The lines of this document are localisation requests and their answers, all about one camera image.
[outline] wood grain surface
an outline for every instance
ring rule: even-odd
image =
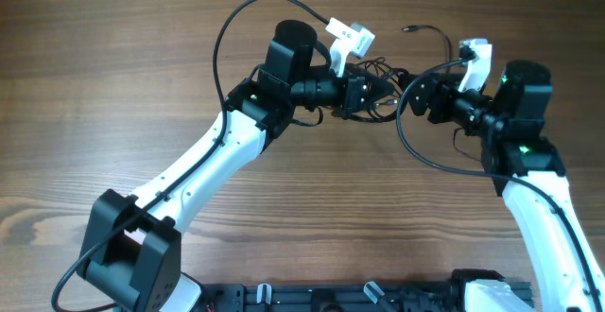
[[[211,54],[244,0],[0,0],[0,310],[47,311],[77,259],[91,205],[166,169],[214,121]],[[492,94],[506,61],[553,74],[544,134],[568,167],[576,212],[605,265],[605,0],[301,0],[376,34],[368,58],[420,72],[441,62],[431,24],[454,42],[494,46]],[[238,15],[220,49],[228,92],[264,60],[275,25],[322,24],[284,1]],[[310,113],[297,113],[313,119]],[[454,125],[406,115],[432,160],[478,169],[452,149]],[[459,145],[477,155],[478,141]],[[183,270],[203,283],[400,282],[452,269],[496,269],[533,281],[519,230],[490,182],[429,169],[394,124],[327,117],[292,126],[198,214]],[[68,307],[104,303],[75,279]]]

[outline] white clamp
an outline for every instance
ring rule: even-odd
[[[325,30],[337,37],[330,47],[330,58],[332,59],[330,69],[336,72],[337,77],[342,77],[344,74],[344,66],[349,54],[360,59],[363,58],[375,37],[360,24],[354,23],[348,27],[335,18],[330,19],[330,24]]]
[[[466,75],[458,86],[459,92],[477,90],[481,92],[492,68],[492,45],[487,39],[475,38],[460,41],[460,48],[468,46],[475,52],[475,58],[468,62]]]

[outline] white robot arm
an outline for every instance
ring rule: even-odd
[[[214,61],[226,25],[253,1],[256,0],[242,5],[228,19],[219,35]],[[344,119],[359,120],[354,113],[370,112],[377,100],[393,93],[391,83],[346,63],[349,54],[361,57],[368,50],[374,39],[368,29],[348,27],[335,19],[328,22],[296,0],[288,1],[311,12],[337,36],[330,56],[326,56],[327,64],[310,66],[318,43],[311,26],[293,20],[277,25],[258,79],[245,79],[229,93],[226,102],[221,101],[224,112],[198,142],[166,171],[127,197],[108,190],[95,202],[80,259],[53,293],[55,310],[65,311],[58,308],[59,292],[74,271],[114,299],[116,304],[111,307],[115,306],[115,311],[214,310],[200,305],[208,298],[204,298],[206,288],[181,273],[182,234],[196,214],[238,169],[280,136],[292,122],[296,106],[329,106]],[[482,39],[463,41],[460,46],[460,61],[466,62],[466,74],[428,74],[415,79],[410,75],[414,80],[398,84],[401,90],[406,89],[403,98],[411,91],[408,105],[416,115],[430,109],[428,119],[432,123],[453,120],[467,134],[482,138],[482,164],[487,173],[500,176],[499,181],[494,179],[496,193],[504,198],[519,225],[538,278],[544,310],[602,312],[602,271],[574,213],[557,151],[539,137],[550,91],[549,73],[535,63],[511,62],[498,95],[491,99],[481,92],[490,72],[492,46]],[[371,121],[387,122],[395,117],[399,114]],[[206,161],[198,165],[209,152]],[[535,185],[551,199],[512,177]],[[447,289],[447,299],[436,304],[432,296],[428,303],[443,311],[531,310],[501,279],[494,275],[467,277],[457,282],[457,292]],[[343,306],[348,306],[350,312],[391,312],[405,307],[403,299],[396,302],[390,298],[395,297],[393,291],[383,291],[373,282],[360,292],[364,299],[369,298],[368,304],[361,305],[353,291],[345,290],[346,294],[338,296],[325,287],[310,287],[308,293],[307,288],[302,293],[271,293],[269,285],[260,285],[249,292],[249,297],[240,296],[239,289],[236,292],[223,306],[226,310],[325,312],[344,311]],[[308,303],[273,306],[280,295]],[[257,297],[257,304],[249,305],[247,297]],[[414,297],[420,300],[423,295]],[[340,305],[347,299],[354,303]]]

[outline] white plastic connector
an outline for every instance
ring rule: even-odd
[[[330,19],[330,24],[325,30],[337,37],[330,47],[330,58],[332,59],[330,69],[334,70],[338,77],[342,77],[344,74],[344,66],[349,54],[360,59],[363,58],[375,38],[375,35],[362,25],[355,23],[346,26],[335,18]]]
[[[517,297],[507,283],[479,279],[464,288],[464,311],[533,312],[533,308]]]
[[[481,92],[492,68],[492,45],[485,38],[460,41],[460,48],[468,46],[475,52],[475,58],[468,62],[466,75],[458,86],[459,92],[477,90]]]

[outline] black cable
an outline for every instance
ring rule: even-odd
[[[168,198],[168,195],[177,186],[179,186],[179,184],[181,184],[185,179],[187,179],[194,171],[196,171],[196,169],[198,169],[204,162],[206,162],[208,160],[208,158],[210,158],[210,156],[215,152],[215,150],[218,148],[218,146],[220,146],[223,138],[225,137],[225,132],[227,131],[227,111],[225,110],[225,98],[223,96],[223,93],[222,93],[222,90],[220,87],[220,81],[218,79],[218,69],[216,66],[218,48],[220,47],[220,41],[222,40],[223,35],[225,34],[225,30],[227,29],[227,26],[229,26],[229,24],[233,20],[234,16],[239,11],[241,11],[243,8],[245,8],[247,5],[249,5],[253,2],[256,2],[256,1],[258,1],[258,0],[247,0],[243,4],[241,4],[239,7],[237,7],[231,13],[231,15],[227,18],[227,20],[225,21],[225,24],[223,24],[223,27],[220,29],[220,32],[218,33],[218,37],[216,37],[215,50],[214,50],[213,56],[212,56],[212,71],[213,71],[213,75],[214,75],[214,79],[215,79],[216,93],[218,95],[218,101],[220,102],[220,109],[222,112],[222,126],[220,128],[220,133],[218,134],[218,137],[216,138],[215,142],[208,149],[208,151],[206,151],[206,153],[193,166],[191,166],[189,169],[187,169],[187,171],[185,171],[182,175],[180,175],[174,182],[172,182],[170,185],[168,185],[163,192],[158,193],[158,195],[156,196],[155,199],[153,199],[150,203],[146,204],[143,208],[141,208],[140,211],[138,211],[131,218],[129,218],[124,223],[120,224],[118,227],[113,229],[113,231],[111,233],[109,233],[102,241],[99,241],[96,245],[92,246],[86,253],[84,253],[74,263],[74,265],[72,265],[71,268],[69,268],[67,270],[67,272],[65,272],[65,274],[61,277],[61,279],[57,283],[57,286],[55,286],[55,289],[53,290],[53,295],[52,295],[51,301],[50,301],[51,306],[53,307],[53,309],[56,312],[99,312],[99,311],[105,311],[110,308],[117,307],[116,303],[110,303],[110,304],[106,304],[103,306],[94,307],[94,308],[90,308],[90,309],[86,309],[86,310],[70,311],[70,310],[63,309],[59,306],[59,295],[61,294],[61,291],[63,290],[63,287],[65,286],[67,281],[74,275],[74,273],[78,270],[78,268],[80,266],[82,266],[82,264],[84,264],[84,262],[89,260],[96,251],[98,251],[101,247],[103,247],[105,244],[107,244],[116,235],[123,233],[123,231],[130,224],[132,224],[134,221],[136,221],[136,219],[141,217],[144,213],[146,213],[149,209],[151,209],[155,204],[157,204],[159,201],[161,201],[163,199]],[[325,19],[324,17],[317,14],[314,10],[312,10],[310,7],[303,4],[302,2],[300,2],[298,0],[286,0],[286,1],[289,1],[292,4],[306,10],[307,12],[309,12],[311,15],[313,15],[314,17],[319,19],[324,24],[326,24],[326,25],[329,24],[329,21],[327,19]]]
[[[460,154],[462,154],[463,156],[466,156],[467,158],[473,160],[473,161],[477,161],[479,163],[481,163],[481,160],[479,160],[478,158],[476,158],[475,156],[472,156],[471,154],[460,150],[457,146],[456,146],[456,135],[458,134],[458,131],[460,130],[464,130],[464,128],[455,128],[454,129],[454,136],[452,137],[452,145],[454,146],[454,149],[459,152]]]
[[[576,249],[576,253],[578,254],[578,259],[581,264],[582,270],[584,272],[585,280],[586,280],[586,283],[588,284],[588,288],[590,291],[589,293],[590,293],[591,297],[593,298],[593,303],[595,304],[595,310],[597,312],[602,312],[601,304],[600,304],[600,301],[598,298],[599,291],[596,288],[595,279],[593,278],[593,275],[590,271],[590,267],[588,266],[588,261],[586,260],[586,255],[584,254],[584,251],[582,250],[582,247],[579,243],[578,236],[574,233],[574,229],[572,228],[571,224],[569,223],[569,220],[565,216],[564,210],[551,197],[549,197],[547,195],[547,193],[545,193],[542,189],[538,188],[534,184],[531,184],[530,182],[526,182],[521,179],[511,177],[511,176],[505,176],[505,175],[500,175],[500,174],[490,174],[490,173],[474,171],[474,170],[458,169],[458,168],[434,163],[434,162],[426,159],[423,155],[418,153],[418,151],[414,150],[414,148],[412,148],[412,146],[409,144],[406,137],[404,136],[403,127],[401,124],[401,114],[403,113],[403,109],[404,109],[404,106],[405,106],[405,103],[407,100],[407,95],[411,92],[411,89],[427,75],[434,73],[434,72],[438,72],[447,67],[463,64],[464,62],[467,62],[467,61],[469,61],[469,60],[451,61],[451,62],[447,62],[447,63],[441,64],[441,65],[437,65],[435,67],[432,67],[432,68],[424,71],[419,76],[417,76],[412,82],[409,83],[406,90],[402,94],[401,101],[399,102],[399,105],[397,107],[397,114],[396,114],[397,132],[399,134],[399,138],[401,139],[401,142],[404,144],[404,147],[406,147],[406,149],[407,149],[407,151],[409,151],[409,153],[411,153],[414,157],[416,157],[418,160],[423,162],[425,165],[434,167],[439,170],[459,174],[459,175],[468,175],[468,176],[476,176],[476,177],[482,177],[482,178],[491,178],[491,179],[495,179],[495,180],[503,180],[503,181],[507,181],[507,182],[515,182],[515,183],[521,184],[521,185],[533,190],[534,192],[536,192],[536,194],[541,196],[546,202],[548,202],[548,204],[554,211],[554,214],[559,216],[559,219],[561,220],[562,225],[565,227],[565,230],[569,234],[569,238],[571,239],[571,242],[574,245],[574,248]]]
[[[244,79],[244,83],[249,83],[252,78],[254,78],[254,75],[256,74],[256,71],[258,71],[264,64],[263,63],[259,63],[258,65],[254,66],[254,68],[252,69],[252,71],[250,72],[250,75]]]
[[[399,79],[401,77],[406,77],[407,75],[409,75],[409,72],[401,67],[391,67],[386,63],[385,57],[378,57],[373,60],[360,61],[356,64],[347,64],[347,70],[349,72],[356,74],[355,71],[358,70],[359,74],[361,74],[362,76],[370,75],[370,72],[368,70],[371,67],[373,67],[375,74],[380,80],[391,80],[395,84],[395,89],[393,90],[393,92],[397,94],[397,98],[399,98],[401,96],[401,93],[397,89],[403,90]],[[373,86],[371,79],[368,85],[370,86],[368,92],[371,92]],[[395,120],[395,110],[393,110],[393,112],[390,114],[382,115],[376,110],[376,108],[366,108],[366,113],[370,116],[370,118],[361,117],[359,115],[353,114],[350,119],[355,122],[363,123],[385,123]]]
[[[319,124],[321,124],[321,122],[323,122],[323,110],[320,107],[317,107],[317,109],[320,111],[320,117],[318,118],[318,122],[313,124],[313,123],[307,123],[307,122],[303,122],[302,120],[298,120],[296,118],[292,118],[292,124],[295,124],[297,126],[301,126],[301,127],[308,127],[308,128],[312,128],[312,127],[316,127]]]
[[[453,56],[454,51],[452,50],[452,42],[450,41],[450,38],[447,36],[447,34],[445,34],[445,32],[443,32],[440,28],[432,26],[432,25],[410,25],[410,26],[406,26],[406,27],[402,28],[402,30],[404,32],[416,32],[416,31],[419,31],[424,28],[432,29],[441,35],[441,37],[443,38],[443,44],[445,45],[445,62],[452,61],[452,58],[454,58],[454,56]],[[445,73],[446,74],[450,73],[450,67],[447,67],[445,69]]]

